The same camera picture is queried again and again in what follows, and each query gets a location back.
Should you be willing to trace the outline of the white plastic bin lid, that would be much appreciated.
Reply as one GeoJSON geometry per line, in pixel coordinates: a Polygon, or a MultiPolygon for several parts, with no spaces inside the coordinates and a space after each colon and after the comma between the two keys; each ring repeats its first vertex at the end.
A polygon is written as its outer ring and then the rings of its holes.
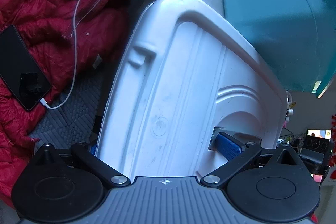
{"type": "Polygon", "coordinates": [[[202,0],[157,0],[114,79],[96,156],[128,178],[202,177],[226,162],[215,128],[274,148],[286,91],[250,43],[202,0]]]}

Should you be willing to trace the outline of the black smartphone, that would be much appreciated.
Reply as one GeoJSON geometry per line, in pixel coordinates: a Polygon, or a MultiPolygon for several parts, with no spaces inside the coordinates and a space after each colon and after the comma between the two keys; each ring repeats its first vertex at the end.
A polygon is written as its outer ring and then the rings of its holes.
{"type": "Polygon", "coordinates": [[[31,111],[50,91],[51,84],[15,26],[1,32],[0,44],[1,78],[23,108],[31,111]]]}

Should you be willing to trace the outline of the red down jacket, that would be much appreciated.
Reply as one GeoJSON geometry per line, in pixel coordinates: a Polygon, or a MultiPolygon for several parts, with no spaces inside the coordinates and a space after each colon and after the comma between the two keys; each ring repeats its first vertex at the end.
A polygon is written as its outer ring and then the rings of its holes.
{"type": "MultiPolygon", "coordinates": [[[[14,25],[29,53],[51,83],[52,102],[73,74],[120,56],[129,29],[131,0],[1,0],[1,28],[14,25]]],[[[30,132],[46,108],[26,111],[1,84],[1,200],[11,206],[11,191],[33,155],[30,132]]]]}

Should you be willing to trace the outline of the blue plastic storage bin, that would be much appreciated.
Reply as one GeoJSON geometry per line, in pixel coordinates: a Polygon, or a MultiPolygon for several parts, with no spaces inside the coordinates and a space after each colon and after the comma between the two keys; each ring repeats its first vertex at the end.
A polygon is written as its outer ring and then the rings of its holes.
{"type": "Polygon", "coordinates": [[[223,0],[224,17],[284,88],[321,97],[335,79],[335,0],[223,0]]]}

